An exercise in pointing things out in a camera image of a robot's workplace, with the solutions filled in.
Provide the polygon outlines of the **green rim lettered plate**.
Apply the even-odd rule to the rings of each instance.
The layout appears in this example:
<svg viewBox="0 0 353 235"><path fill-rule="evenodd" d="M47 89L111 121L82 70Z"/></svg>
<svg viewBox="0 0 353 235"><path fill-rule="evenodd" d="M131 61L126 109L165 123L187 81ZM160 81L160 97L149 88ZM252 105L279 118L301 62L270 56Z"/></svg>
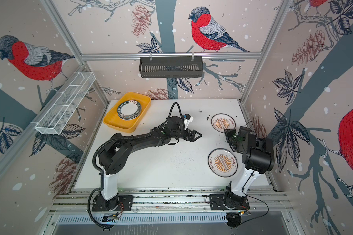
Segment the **green rim lettered plate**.
<svg viewBox="0 0 353 235"><path fill-rule="evenodd" d="M127 100L121 103L117 108L118 114L131 115L135 113L141 113L142 106L140 102L136 100Z"/></svg>

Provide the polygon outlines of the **white plate flower emblem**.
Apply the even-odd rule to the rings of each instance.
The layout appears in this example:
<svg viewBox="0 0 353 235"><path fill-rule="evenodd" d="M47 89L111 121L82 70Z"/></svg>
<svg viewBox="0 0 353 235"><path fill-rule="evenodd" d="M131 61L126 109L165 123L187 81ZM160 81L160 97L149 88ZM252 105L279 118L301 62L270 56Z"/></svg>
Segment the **white plate flower emblem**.
<svg viewBox="0 0 353 235"><path fill-rule="evenodd" d="M122 120L133 120L140 116L141 113L135 113L131 115L118 114L119 118Z"/></svg>

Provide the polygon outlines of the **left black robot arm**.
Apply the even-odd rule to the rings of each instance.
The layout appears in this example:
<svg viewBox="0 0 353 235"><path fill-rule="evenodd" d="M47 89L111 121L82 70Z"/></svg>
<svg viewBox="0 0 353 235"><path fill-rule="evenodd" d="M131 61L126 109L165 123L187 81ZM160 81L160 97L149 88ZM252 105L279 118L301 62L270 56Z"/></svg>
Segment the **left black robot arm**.
<svg viewBox="0 0 353 235"><path fill-rule="evenodd" d="M113 135L95 151L92 157L93 167L99 171L100 187L95 189L95 211L113 211L121 205L118 193L119 172L124 168L131 153L150 147L172 145L171 140L195 142L203 135L188 129L193 120L189 114L183 115L178 102L171 105L166 120L147 134L123 136Z"/></svg>

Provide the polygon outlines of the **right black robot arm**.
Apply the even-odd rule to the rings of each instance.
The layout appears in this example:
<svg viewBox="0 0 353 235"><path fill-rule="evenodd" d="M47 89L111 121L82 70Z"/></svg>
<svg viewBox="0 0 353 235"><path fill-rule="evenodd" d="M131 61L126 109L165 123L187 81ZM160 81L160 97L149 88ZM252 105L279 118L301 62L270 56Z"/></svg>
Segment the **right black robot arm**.
<svg viewBox="0 0 353 235"><path fill-rule="evenodd" d="M242 169L239 178L226 187L223 200L230 208L243 205L247 191L255 179L275 164L272 140L258 138L250 128L241 126L239 131L225 129L224 134L231 149L242 154Z"/></svg>

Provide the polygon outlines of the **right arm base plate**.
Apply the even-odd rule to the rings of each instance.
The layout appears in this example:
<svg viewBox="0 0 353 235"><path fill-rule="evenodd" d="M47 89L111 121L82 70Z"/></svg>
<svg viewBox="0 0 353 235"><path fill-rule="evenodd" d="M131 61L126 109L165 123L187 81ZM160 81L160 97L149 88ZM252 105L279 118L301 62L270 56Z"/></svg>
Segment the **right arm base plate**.
<svg viewBox="0 0 353 235"><path fill-rule="evenodd" d="M248 198L238 195L225 197L223 194L210 194L209 205L213 211L250 209Z"/></svg>

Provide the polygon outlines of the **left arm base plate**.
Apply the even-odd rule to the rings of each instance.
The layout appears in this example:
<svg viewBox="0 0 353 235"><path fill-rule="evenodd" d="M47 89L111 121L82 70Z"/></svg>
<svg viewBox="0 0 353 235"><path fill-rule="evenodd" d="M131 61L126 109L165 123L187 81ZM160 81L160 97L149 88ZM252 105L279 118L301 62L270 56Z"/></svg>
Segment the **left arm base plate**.
<svg viewBox="0 0 353 235"><path fill-rule="evenodd" d="M110 200L105 200L101 194L95 196L93 199L92 211L94 212L129 212L131 211L133 203L132 195L116 195Z"/></svg>

